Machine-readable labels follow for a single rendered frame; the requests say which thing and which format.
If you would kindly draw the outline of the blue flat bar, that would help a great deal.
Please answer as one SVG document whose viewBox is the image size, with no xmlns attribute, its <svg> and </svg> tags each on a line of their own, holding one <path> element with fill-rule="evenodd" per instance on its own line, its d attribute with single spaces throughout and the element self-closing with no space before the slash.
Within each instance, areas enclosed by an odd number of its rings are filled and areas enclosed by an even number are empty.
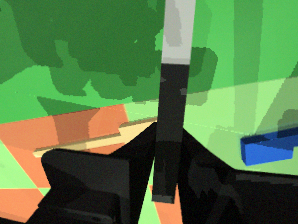
<svg viewBox="0 0 298 224">
<path fill-rule="evenodd" d="M 298 146 L 298 127 L 240 139 L 241 158 L 246 166 L 293 159 Z"/>
</svg>

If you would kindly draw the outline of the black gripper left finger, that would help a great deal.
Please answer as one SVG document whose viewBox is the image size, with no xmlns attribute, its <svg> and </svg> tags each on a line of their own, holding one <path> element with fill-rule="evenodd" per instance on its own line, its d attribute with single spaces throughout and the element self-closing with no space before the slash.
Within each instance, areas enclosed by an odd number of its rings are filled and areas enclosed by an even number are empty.
<svg viewBox="0 0 298 224">
<path fill-rule="evenodd" d="M 110 154 L 54 148 L 41 157 L 54 184 L 116 193 L 123 224 L 138 224 L 155 157 L 157 122 Z"/>
</svg>

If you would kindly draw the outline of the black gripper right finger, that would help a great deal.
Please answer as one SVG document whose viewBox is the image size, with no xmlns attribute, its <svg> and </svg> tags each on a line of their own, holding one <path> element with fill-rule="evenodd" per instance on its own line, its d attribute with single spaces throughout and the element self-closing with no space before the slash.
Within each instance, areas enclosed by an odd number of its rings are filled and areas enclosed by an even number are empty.
<svg viewBox="0 0 298 224">
<path fill-rule="evenodd" d="M 183 128 L 178 172 L 182 224 L 217 224 L 232 197 L 298 202 L 298 176 L 237 170 Z"/>
</svg>

